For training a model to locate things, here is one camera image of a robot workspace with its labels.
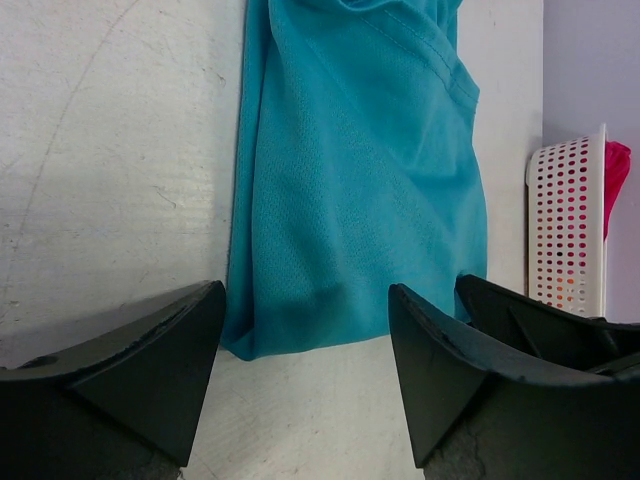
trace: red object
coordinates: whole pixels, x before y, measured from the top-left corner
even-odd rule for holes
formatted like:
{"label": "red object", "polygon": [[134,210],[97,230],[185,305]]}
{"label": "red object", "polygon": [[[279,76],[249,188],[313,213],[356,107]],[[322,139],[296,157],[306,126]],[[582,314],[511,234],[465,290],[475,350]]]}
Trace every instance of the red object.
{"label": "red object", "polygon": [[618,142],[607,142],[604,149],[604,238],[609,233],[609,215],[630,170],[631,149]]}

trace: basket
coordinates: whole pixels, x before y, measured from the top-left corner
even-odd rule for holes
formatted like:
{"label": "basket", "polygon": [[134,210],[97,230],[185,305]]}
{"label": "basket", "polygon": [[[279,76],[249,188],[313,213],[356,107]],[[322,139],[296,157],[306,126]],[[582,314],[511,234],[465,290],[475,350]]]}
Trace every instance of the basket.
{"label": "basket", "polygon": [[527,167],[529,297],[584,317],[605,308],[606,126],[537,150]]}

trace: pink cloth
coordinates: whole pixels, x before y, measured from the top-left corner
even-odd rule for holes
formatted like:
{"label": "pink cloth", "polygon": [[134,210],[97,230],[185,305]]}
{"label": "pink cloth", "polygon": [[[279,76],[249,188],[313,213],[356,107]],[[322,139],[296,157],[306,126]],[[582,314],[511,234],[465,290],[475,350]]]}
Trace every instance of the pink cloth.
{"label": "pink cloth", "polygon": [[607,142],[604,149],[604,238],[609,233],[611,210],[630,170],[631,149],[618,142]]}

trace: black plastic piece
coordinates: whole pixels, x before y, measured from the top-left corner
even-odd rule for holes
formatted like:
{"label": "black plastic piece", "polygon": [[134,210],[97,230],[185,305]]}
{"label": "black plastic piece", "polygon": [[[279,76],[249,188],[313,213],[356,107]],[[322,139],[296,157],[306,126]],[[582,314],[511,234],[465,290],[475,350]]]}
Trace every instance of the black plastic piece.
{"label": "black plastic piece", "polygon": [[[98,338],[0,371],[3,478],[177,478],[224,314],[224,287],[208,284]],[[142,473],[149,468],[155,476]]]}
{"label": "black plastic piece", "polygon": [[389,292],[414,460],[427,478],[640,478],[640,329],[475,277],[457,291],[472,325],[405,286]]}

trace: teal cloth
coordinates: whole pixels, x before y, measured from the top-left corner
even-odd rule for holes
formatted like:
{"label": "teal cloth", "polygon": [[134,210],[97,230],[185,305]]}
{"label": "teal cloth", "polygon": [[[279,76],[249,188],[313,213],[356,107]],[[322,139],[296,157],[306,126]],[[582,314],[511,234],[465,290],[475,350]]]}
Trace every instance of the teal cloth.
{"label": "teal cloth", "polygon": [[249,0],[228,312],[238,357],[385,335],[405,283],[485,276],[460,0]]}

